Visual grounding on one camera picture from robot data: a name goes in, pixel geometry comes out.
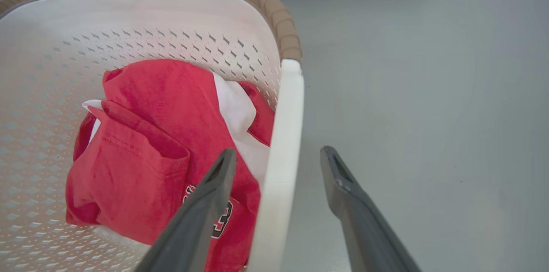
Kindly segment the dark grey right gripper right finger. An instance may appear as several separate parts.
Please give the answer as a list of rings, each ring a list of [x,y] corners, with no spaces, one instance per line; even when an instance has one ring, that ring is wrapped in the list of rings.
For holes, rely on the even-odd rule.
[[[336,149],[324,146],[320,161],[327,202],[341,222],[353,272],[419,272],[370,196]]]

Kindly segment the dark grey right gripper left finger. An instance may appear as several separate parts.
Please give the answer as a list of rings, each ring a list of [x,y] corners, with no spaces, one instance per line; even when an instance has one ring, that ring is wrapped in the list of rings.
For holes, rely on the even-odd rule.
[[[213,226],[225,213],[236,169],[236,152],[223,150],[206,176],[170,220],[136,272],[202,272]]]

